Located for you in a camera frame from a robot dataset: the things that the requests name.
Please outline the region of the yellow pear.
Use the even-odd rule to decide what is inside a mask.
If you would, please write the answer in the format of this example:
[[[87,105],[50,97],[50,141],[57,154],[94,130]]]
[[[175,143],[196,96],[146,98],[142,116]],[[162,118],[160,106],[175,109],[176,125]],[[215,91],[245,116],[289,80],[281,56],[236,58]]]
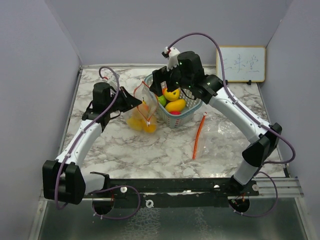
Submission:
[[[142,104],[138,106],[139,110],[141,112],[149,112],[149,106],[147,105],[147,103],[145,102],[144,98],[142,99]]]

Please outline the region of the orange tangerine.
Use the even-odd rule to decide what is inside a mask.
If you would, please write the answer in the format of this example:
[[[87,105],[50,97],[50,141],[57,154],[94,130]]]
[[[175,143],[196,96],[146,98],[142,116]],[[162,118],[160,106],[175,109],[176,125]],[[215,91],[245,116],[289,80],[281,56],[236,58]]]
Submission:
[[[145,119],[147,121],[149,119],[149,112],[140,111],[138,107],[135,107],[132,116],[136,119]]]

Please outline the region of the yellow bell pepper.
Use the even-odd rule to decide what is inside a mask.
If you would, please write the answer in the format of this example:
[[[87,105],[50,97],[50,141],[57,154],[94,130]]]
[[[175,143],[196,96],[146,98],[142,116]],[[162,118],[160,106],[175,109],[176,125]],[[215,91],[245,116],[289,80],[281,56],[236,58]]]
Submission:
[[[142,131],[144,128],[144,121],[142,119],[130,117],[126,120],[127,125],[135,130],[135,131]]]

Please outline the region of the orange bell pepper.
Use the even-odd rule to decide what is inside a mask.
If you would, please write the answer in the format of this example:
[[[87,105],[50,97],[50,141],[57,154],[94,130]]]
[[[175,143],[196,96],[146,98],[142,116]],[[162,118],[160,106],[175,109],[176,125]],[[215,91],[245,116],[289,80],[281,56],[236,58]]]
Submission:
[[[157,126],[155,124],[150,124],[150,125],[144,125],[143,126],[143,130],[146,132],[146,133],[154,133],[157,129]]]

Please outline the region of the blue plastic basket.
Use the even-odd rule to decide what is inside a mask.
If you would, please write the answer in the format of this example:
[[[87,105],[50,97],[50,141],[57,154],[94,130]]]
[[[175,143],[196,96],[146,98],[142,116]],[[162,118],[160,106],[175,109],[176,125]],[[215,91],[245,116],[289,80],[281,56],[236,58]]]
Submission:
[[[193,118],[196,110],[198,110],[202,101],[200,99],[194,99],[194,96],[188,89],[180,91],[179,99],[185,100],[185,107],[180,111],[180,114],[171,114],[168,112],[163,105],[158,103],[156,108],[156,113],[159,117],[167,124],[171,129],[178,128],[188,122]]]

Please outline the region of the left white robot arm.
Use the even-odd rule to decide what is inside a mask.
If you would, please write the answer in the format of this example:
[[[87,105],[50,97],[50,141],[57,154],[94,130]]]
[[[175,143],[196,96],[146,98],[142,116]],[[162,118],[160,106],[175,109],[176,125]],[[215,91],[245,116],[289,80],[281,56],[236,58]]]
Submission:
[[[112,113],[125,113],[142,104],[127,90],[114,88],[107,82],[94,84],[92,101],[82,115],[75,136],[55,160],[42,166],[43,195],[48,200],[78,205],[83,197],[94,192],[106,197],[111,186],[104,173],[83,174],[81,166],[96,139],[112,120]]]

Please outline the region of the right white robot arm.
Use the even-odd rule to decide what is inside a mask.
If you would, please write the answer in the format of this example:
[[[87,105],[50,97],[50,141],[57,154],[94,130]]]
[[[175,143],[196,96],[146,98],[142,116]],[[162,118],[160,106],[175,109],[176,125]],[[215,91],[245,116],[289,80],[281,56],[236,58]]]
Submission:
[[[196,99],[202,100],[227,117],[249,141],[249,146],[242,152],[243,160],[229,184],[234,195],[242,195],[248,189],[247,183],[277,147],[282,127],[278,123],[271,125],[259,118],[242,104],[229,88],[224,87],[218,76],[205,74],[198,54],[172,49],[165,50],[162,55],[168,63],[153,71],[153,82],[149,88],[151,92],[161,96],[162,83],[166,83],[170,92],[176,89],[189,90]]]

